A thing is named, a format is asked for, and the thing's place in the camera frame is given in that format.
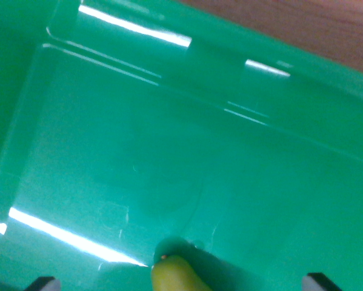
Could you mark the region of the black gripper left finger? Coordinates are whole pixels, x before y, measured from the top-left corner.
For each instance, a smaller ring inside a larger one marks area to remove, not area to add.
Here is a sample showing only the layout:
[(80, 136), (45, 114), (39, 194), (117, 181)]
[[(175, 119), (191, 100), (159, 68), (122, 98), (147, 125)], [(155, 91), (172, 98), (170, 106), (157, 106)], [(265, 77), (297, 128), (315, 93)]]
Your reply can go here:
[(53, 276), (41, 276), (26, 287), (24, 291), (61, 291), (61, 282)]

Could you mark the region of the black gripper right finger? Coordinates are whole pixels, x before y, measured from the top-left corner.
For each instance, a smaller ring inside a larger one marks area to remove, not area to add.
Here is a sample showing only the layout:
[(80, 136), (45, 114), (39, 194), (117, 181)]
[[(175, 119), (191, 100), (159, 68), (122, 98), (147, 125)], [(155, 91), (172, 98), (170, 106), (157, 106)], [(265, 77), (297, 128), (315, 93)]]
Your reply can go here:
[(308, 273), (302, 278), (302, 291), (341, 291), (331, 279), (323, 273)]

